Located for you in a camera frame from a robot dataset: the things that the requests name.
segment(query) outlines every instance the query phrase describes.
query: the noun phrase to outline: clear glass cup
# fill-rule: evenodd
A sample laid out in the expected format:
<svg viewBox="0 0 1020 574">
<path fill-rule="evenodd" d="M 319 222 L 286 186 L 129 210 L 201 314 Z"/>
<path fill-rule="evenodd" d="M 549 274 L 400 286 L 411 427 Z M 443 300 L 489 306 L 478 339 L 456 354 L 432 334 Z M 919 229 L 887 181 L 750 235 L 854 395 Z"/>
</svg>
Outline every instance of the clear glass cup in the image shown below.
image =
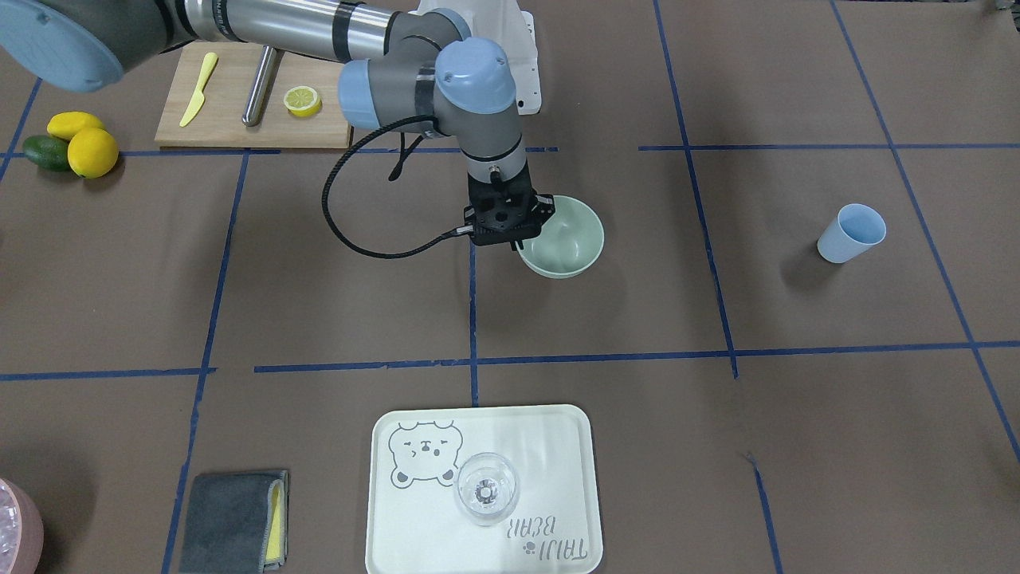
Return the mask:
<svg viewBox="0 0 1020 574">
<path fill-rule="evenodd" d="M 517 471 L 496 453 L 479 453 L 457 471 L 455 497 L 472 522 L 493 526 L 508 518 L 520 498 Z"/>
</svg>

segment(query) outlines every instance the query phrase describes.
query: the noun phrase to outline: yellow fruit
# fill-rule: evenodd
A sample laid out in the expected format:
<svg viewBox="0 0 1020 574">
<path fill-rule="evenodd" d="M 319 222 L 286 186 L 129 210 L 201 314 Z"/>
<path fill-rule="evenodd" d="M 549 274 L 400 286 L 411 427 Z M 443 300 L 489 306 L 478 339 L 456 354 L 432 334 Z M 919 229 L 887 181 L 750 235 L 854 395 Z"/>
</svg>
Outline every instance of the yellow fruit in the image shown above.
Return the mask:
<svg viewBox="0 0 1020 574">
<path fill-rule="evenodd" d="M 99 127 L 86 127 L 74 135 L 67 146 L 67 163 L 86 178 L 106 174 L 117 163 L 117 141 Z"/>
<path fill-rule="evenodd" d="M 87 111 L 65 111 L 50 118 L 46 132 L 61 140 L 70 141 L 79 132 L 86 127 L 105 129 L 106 125 L 95 115 Z"/>
<path fill-rule="evenodd" d="M 298 86 L 287 91 L 284 105 L 298 117 L 307 117 L 322 109 L 322 99 L 314 88 Z"/>
</svg>

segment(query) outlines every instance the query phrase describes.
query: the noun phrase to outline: light blue cup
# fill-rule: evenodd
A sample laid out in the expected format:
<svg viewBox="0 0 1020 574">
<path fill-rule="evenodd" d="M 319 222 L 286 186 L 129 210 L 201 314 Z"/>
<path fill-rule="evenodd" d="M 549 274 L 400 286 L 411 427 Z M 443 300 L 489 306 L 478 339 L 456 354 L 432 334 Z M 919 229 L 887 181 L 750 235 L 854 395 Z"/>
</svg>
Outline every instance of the light blue cup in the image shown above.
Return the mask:
<svg viewBox="0 0 1020 574">
<path fill-rule="evenodd" d="M 818 253 L 825 260 L 845 263 L 885 239 L 885 220 L 867 205 L 844 205 L 818 239 Z"/>
<path fill-rule="evenodd" d="M 602 254 L 606 232 L 602 220 L 583 202 L 554 195 L 556 212 L 542 225 L 542 233 L 525 239 L 520 258 L 534 272 L 550 278 L 574 276 Z"/>
</svg>

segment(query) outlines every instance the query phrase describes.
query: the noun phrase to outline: black cable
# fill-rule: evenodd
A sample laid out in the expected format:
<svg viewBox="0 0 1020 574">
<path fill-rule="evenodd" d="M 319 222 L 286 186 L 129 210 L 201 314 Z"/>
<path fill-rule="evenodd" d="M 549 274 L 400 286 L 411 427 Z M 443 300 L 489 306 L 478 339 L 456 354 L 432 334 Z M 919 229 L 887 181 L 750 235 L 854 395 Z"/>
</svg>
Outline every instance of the black cable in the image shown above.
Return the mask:
<svg viewBox="0 0 1020 574">
<path fill-rule="evenodd" d="M 413 142 L 411 142 L 410 147 L 407 147 L 407 140 L 404 138 L 404 132 L 400 133 L 400 159 L 397 160 L 397 164 L 393 166 L 393 171 L 390 171 L 389 179 L 391 181 L 397 180 L 400 174 L 404 172 L 404 161 L 411 156 L 411 153 L 418 147 L 422 141 L 424 141 L 424 136 L 418 136 Z"/>
<path fill-rule="evenodd" d="M 402 257 L 410 257 L 411 255 L 420 253 L 421 251 L 424 251 L 425 249 L 431 247 L 432 245 L 436 245 L 440 241 L 450 239 L 451 237 L 457 237 L 459 234 L 467 232 L 467 229 L 464 229 L 463 227 L 454 227 L 440 234 L 439 237 L 432 239 L 428 243 L 425 243 L 420 247 L 411 249 L 410 251 L 404 251 L 402 253 L 379 253 L 377 251 L 370 251 L 368 249 L 361 248 L 352 243 L 350 239 L 348 239 L 347 237 L 344 236 L 343 232 L 341 232 L 340 227 L 337 226 L 337 222 L 333 220 L 333 215 L 329 213 L 329 190 L 330 188 L 333 188 L 333 181 L 337 178 L 337 174 L 340 173 L 340 170 L 344 168 L 344 164 L 347 163 L 347 161 L 351 158 L 351 156 L 357 153 L 359 149 L 366 146 L 369 142 L 386 134 L 387 132 L 396 129 L 397 127 L 400 127 L 402 125 L 409 125 L 411 123 L 418 123 L 420 121 L 432 121 L 434 123 L 436 123 L 439 121 L 439 119 L 435 115 L 413 115 L 411 117 L 405 117 L 403 119 L 398 119 L 393 123 L 388 123 L 386 125 L 382 125 L 381 127 L 371 132 L 367 136 L 358 140 L 357 143 L 352 145 L 350 149 L 344 152 L 344 155 L 340 156 L 340 159 L 337 160 L 337 164 L 333 166 L 333 169 L 329 171 L 329 175 L 325 178 L 325 184 L 322 186 L 322 214 L 325 215 L 325 222 L 329 224 L 329 228 L 333 229 L 333 233 L 336 234 L 337 238 L 344 243 L 344 245 L 347 245 L 352 250 L 361 253 L 362 255 L 367 255 L 369 257 L 376 257 L 379 259 L 399 259 Z M 403 159 L 406 159 L 403 153 L 401 153 L 401 157 Z"/>
</svg>

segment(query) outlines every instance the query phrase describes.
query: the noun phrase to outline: wooden cutting board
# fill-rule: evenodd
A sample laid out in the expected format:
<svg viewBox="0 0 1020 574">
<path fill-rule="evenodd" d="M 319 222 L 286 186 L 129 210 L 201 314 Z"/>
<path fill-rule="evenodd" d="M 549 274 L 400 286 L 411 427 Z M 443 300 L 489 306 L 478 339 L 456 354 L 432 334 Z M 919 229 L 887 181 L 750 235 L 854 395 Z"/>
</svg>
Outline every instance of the wooden cutting board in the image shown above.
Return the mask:
<svg viewBox="0 0 1020 574">
<path fill-rule="evenodd" d="M 207 52 L 216 52 L 219 62 L 203 92 L 205 104 L 191 123 L 181 127 Z M 349 147 L 351 125 L 337 98 L 337 80 L 344 64 L 338 62 L 284 54 L 266 96 L 262 122 L 254 127 L 242 123 L 261 54 L 262 46 L 256 44 L 193 42 L 185 46 L 156 128 L 156 143 L 166 147 Z M 322 98 L 322 110 L 310 117 L 292 115 L 284 107 L 284 95 L 295 86 L 314 88 Z"/>
</svg>

